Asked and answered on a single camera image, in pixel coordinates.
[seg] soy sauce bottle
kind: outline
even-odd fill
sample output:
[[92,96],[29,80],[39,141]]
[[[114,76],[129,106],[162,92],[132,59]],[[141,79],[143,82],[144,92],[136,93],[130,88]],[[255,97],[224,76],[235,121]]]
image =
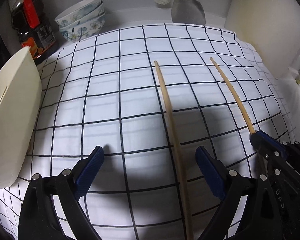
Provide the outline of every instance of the soy sauce bottle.
[[57,39],[43,7],[42,0],[16,0],[11,12],[12,28],[17,30],[21,46],[30,46],[36,65],[58,49]]

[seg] white tablecloth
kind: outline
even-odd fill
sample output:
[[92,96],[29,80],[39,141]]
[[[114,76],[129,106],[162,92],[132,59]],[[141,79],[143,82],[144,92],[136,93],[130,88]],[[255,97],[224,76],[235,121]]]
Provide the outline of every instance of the white tablecloth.
[[[42,103],[31,152],[16,182],[0,189],[0,221],[18,235],[22,200],[34,173],[59,174],[96,145],[106,157],[80,204],[102,239],[184,239],[172,142],[154,60],[168,86],[187,168],[197,239],[219,199],[194,159],[204,145],[227,168],[256,177],[255,151],[213,57],[256,130],[294,141],[285,99],[255,49],[211,27],[158,24],[119,29],[53,54],[40,70]],[[65,233],[74,238],[57,197]],[[235,233],[245,198],[229,229]]]

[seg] white ceramic bowl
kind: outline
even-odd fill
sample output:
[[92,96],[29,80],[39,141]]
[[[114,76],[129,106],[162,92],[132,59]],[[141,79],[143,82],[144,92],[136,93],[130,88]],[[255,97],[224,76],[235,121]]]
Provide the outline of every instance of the white ceramic bowl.
[[25,158],[41,97],[41,80],[29,47],[0,70],[0,188],[16,180]]
[[101,2],[102,0],[83,0],[76,3],[60,13],[56,17],[55,22],[59,25],[59,28],[66,27],[92,12],[101,4]]
[[61,32],[63,37],[68,41],[80,41],[99,33],[105,24],[106,13],[93,18],[85,23]]
[[102,15],[105,12],[104,7],[103,7],[103,2],[96,8],[94,9],[92,12],[88,13],[86,16],[83,16],[81,19],[76,20],[74,23],[71,23],[70,25],[66,26],[66,27],[62,27],[59,29],[60,32],[64,32],[70,28],[74,28],[77,25],[83,24],[93,18],[96,18],[100,15]]

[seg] small screw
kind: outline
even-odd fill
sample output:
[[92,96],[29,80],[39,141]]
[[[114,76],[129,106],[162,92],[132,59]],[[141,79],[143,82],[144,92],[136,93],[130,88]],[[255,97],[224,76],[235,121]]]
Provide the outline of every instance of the small screw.
[[237,176],[237,172],[235,170],[229,170],[229,175],[232,176],[232,177],[235,177]]
[[39,173],[35,173],[35,174],[32,175],[33,180],[39,179],[39,177],[40,177]]
[[70,173],[71,173],[71,169],[65,169],[62,171],[63,176],[68,176],[68,175],[70,175]]
[[264,175],[264,174],[261,174],[261,175],[260,175],[260,179],[262,179],[263,181],[265,181],[265,180],[267,180],[267,176]]

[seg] wooden chopstick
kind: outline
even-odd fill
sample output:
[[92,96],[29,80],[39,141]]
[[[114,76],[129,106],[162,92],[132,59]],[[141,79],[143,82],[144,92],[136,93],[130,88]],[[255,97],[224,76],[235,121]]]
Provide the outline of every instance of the wooden chopstick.
[[160,88],[163,95],[163,101],[166,107],[166,112],[167,112],[168,121],[170,125],[170,131],[173,139],[174,161],[176,163],[178,180],[180,182],[180,195],[182,201],[183,215],[185,217],[186,237],[187,240],[193,240],[194,236],[193,236],[193,228],[192,228],[192,215],[191,215],[190,200],[189,200],[188,187],[187,187],[186,169],[181,155],[181,145],[177,136],[177,129],[172,115],[172,105],[171,105],[166,84],[164,82],[158,62],[155,61],[154,65],[157,71]]
[[216,69],[218,70],[218,72],[220,73],[221,77],[223,78],[223,80],[225,81],[226,85],[228,86],[230,92],[232,93],[234,100],[237,102],[238,107],[241,111],[241,114],[243,116],[244,121],[246,122],[248,129],[249,129],[249,133],[250,134],[254,134],[256,131],[253,128],[252,122],[250,120],[250,117],[246,111],[246,109],[244,108],[237,92],[234,90],[234,87],[232,86],[232,84],[230,83],[230,81],[228,80],[227,76],[223,73],[222,69],[219,67],[219,65],[214,61],[214,59],[211,57],[210,58],[211,62],[214,64],[214,66],[216,67]]

